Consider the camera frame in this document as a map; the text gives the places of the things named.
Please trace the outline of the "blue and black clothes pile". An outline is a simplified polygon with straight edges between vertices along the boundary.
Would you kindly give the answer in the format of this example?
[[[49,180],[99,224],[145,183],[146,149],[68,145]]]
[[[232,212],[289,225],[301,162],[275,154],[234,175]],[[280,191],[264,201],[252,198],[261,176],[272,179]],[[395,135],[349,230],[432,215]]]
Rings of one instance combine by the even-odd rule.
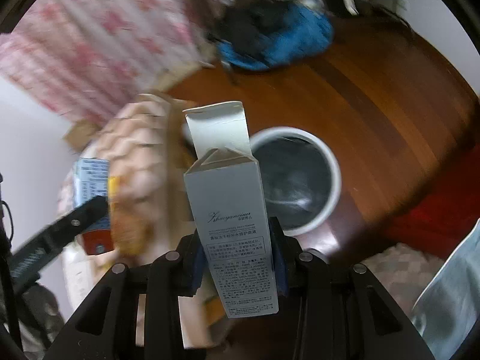
[[[222,63],[256,72],[320,54],[333,38],[323,0],[259,0],[229,7],[209,34]]]

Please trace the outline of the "white round trash bin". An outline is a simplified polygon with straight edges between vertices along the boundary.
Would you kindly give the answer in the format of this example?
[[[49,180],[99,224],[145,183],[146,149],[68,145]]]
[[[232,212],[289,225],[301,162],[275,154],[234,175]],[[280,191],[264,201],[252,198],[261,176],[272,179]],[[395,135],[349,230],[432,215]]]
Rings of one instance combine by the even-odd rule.
[[[250,138],[259,162],[267,212],[287,236],[320,227],[335,211],[342,173],[319,137],[296,127],[270,127]]]

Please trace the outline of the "grey cosmetics carton box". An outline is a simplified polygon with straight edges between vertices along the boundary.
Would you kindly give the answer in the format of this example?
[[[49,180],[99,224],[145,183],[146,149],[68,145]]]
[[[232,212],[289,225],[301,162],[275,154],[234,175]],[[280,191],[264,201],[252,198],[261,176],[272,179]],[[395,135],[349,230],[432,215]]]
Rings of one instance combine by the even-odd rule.
[[[239,101],[185,110],[197,160],[185,190],[227,316],[278,312],[272,244],[260,167]]]

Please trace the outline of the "pink floral curtain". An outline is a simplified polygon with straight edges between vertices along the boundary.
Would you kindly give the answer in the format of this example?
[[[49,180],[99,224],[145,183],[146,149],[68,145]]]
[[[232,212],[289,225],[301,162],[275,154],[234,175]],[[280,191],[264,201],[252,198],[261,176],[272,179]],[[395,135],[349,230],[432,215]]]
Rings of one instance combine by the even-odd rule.
[[[37,0],[1,36],[1,74],[70,120],[104,124],[162,77],[209,60],[202,12],[235,0]]]

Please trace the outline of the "red blanket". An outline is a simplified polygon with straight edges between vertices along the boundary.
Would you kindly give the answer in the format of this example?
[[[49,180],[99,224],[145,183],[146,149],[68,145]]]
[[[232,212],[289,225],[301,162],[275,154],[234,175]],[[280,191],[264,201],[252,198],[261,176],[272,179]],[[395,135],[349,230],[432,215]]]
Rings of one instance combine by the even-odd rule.
[[[479,219],[479,145],[459,154],[383,233],[393,242],[447,258]]]

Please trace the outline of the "snack packet with orange food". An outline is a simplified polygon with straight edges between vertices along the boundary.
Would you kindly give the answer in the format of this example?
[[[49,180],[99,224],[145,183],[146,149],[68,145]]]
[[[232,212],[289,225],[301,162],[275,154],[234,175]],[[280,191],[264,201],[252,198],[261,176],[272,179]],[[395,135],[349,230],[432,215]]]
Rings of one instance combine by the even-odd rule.
[[[133,202],[120,192],[122,178],[110,170],[110,162],[100,158],[80,158],[74,166],[73,206],[97,197],[106,203],[106,214],[81,233],[80,244],[91,256],[113,250],[137,256],[145,249],[150,225],[134,212]]]

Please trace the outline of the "checkered pink cushion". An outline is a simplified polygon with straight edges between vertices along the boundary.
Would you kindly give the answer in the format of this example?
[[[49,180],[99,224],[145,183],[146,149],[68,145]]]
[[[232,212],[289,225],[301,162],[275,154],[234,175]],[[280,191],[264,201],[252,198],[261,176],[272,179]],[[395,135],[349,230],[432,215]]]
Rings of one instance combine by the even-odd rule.
[[[362,263],[377,277],[403,312],[410,316],[417,298],[444,260],[398,243]]]

